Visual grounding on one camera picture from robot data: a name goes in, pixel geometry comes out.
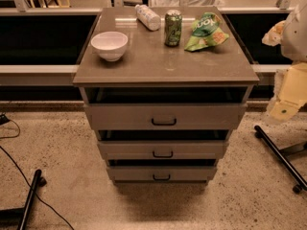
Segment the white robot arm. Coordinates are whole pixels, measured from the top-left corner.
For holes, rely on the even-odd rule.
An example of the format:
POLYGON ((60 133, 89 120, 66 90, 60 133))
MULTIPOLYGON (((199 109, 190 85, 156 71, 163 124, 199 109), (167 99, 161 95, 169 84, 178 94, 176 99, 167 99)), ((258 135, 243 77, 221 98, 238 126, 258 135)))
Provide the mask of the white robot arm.
POLYGON ((281 46, 281 55, 292 61, 275 73, 273 97, 267 113, 272 120, 286 122, 307 104, 307 0, 301 0, 288 17, 263 36, 262 43, 281 46))

